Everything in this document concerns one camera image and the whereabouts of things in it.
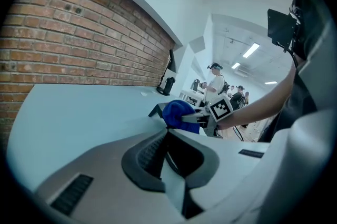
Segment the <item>blue cloth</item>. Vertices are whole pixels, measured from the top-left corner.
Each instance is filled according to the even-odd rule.
[[[181,121],[182,116],[194,113],[195,111],[189,103],[183,100],[173,100],[165,106],[163,110],[163,118],[169,127],[199,134],[199,124]]]

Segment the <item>ceiling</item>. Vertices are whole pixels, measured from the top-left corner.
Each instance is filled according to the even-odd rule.
[[[287,10],[291,0],[261,0],[270,2],[271,6],[279,5]],[[290,70],[292,58],[279,47],[271,43],[266,36],[267,29],[257,28],[255,24],[247,26],[247,21],[236,21],[231,23],[230,19],[221,19],[222,15],[213,14],[213,60],[219,62],[229,70],[236,62],[241,63],[238,69],[249,73],[249,78],[260,85],[265,82],[280,82]],[[243,55],[253,43],[260,47],[248,58]]]

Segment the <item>brick wall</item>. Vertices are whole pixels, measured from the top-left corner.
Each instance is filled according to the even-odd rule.
[[[4,143],[34,84],[156,86],[174,47],[132,0],[15,0],[0,35]]]

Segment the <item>fluorescent light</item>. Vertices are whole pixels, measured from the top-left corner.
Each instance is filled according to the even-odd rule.
[[[257,43],[254,43],[251,48],[248,49],[248,51],[243,55],[244,58],[248,58],[250,55],[253,54],[255,50],[257,50],[260,47]]]
[[[232,69],[235,69],[235,68],[237,68],[238,66],[240,66],[240,63],[235,63],[233,66],[232,66]]]

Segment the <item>black thermos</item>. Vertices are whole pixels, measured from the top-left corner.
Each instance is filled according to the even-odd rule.
[[[165,85],[165,88],[164,88],[164,91],[163,91],[163,95],[169,96],[170,91],[172,89],[172,86],[175,82],[175,79],[174,79],[174,77],[169,77],[165,82],[166,82],[166,85]]]

